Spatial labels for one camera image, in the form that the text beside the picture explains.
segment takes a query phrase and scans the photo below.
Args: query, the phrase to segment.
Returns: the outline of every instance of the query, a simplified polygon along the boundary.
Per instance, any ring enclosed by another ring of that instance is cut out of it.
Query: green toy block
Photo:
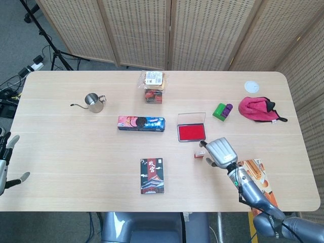
[[[217,106],[216,110],[214,111],[213,116],[216,117],[216,118],[218,118],[221,121],[225,121],[226,118],[221,115],[222,112],[223,112],[223,110],[225,109],[225,107],[226,107],[225,104],[220,103]]]

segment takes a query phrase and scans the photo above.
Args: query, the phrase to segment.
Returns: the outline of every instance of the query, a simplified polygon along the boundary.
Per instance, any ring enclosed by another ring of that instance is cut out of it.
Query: oreo package
[[[127,131],[163,132],[166,120],[163,117],[119,116],[117,127]]]

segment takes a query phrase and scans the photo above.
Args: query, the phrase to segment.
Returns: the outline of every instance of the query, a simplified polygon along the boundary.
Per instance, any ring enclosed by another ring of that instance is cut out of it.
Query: metal robot arm
[[[238,189],[239,201],[262,211],[253,220],[260,234],[304,243],[324,242],[324,226],[297,217],[286,218],[279,208],[269,202],[245,169],[237,164],[237,154],[225,138],[211,143],[201,141],[199,145],[205,147],[213,158],[207,159],[211,166],[228,170],[227,175]]]
[[[0,195],[3,194],[5,189],[8,189],[12,186],[21,184],[24,182],[30,172],[26,172],[23,174],[19,179],[7,181],[7,172],[8,172],[8,165],[10,162],[10,158],[12,155],[12,151],[15,147],[15,144],[19,140],[19,135],[13,137],[13,139],[7,144],[7,141],[10,137],[11,133],[7,132],[3,136],[0,137]]]

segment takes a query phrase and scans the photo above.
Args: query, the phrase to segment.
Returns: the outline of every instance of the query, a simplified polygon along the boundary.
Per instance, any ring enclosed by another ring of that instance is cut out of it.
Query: purple block
[[[233,105],[232,104],[227,104],[226,107],[224,108],[221,116],[224,117],[224,118],[227,118],[227,116],[231,112],[232,108],[233,108]]]

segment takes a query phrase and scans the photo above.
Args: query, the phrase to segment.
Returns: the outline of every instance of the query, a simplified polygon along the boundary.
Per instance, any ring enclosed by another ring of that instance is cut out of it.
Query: woven panel
[[[164,69],[169,0],[102,1],[120,63]]]
[[[113,62],[96,0],[38,0],[72,54]]]
[[[253,4],[254,0],[177,0],[171,69],[223,70]]]
[[[308,157],[318,185],[321,206],[315,212],[302,213],[303,218],[324,223],[324,100],[307,112],[297,112]]]
[[[300,217],[303,219],[308,219],[319,224],[324,224],[324,187],[317,187],[318,194],[320,197],[319,209],[314,212],[300,212]]]
[[[269,0],[235,57],[231,70],[267,71],[273,68],[323,5],[323,0]]]
[[[277,71],[289,84],[295,107],[324,89],[324,19],[283,60]]]

